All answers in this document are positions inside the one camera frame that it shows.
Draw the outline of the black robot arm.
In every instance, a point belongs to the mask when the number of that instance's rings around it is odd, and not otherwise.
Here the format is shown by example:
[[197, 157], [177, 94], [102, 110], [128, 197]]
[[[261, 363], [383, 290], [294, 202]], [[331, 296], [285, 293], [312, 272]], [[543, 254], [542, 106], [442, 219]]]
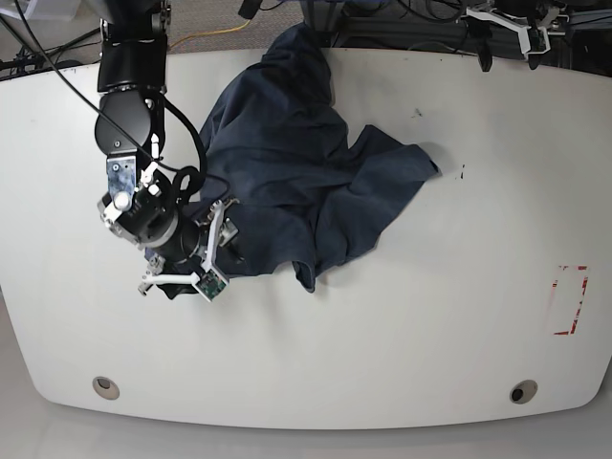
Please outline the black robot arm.
[[[107, 191], [98, 209], [118, 237], [165, 263], [200, 267], [208, 229], [184, 213], [208, 179], [208, 159], [191, 121], [165, 96], [171, 6], [166, 1], [97, 1], [101, 16], [98, 148]], [[193, 139], [198, 164], [162, 171], [164, 119], [171, 113]]]

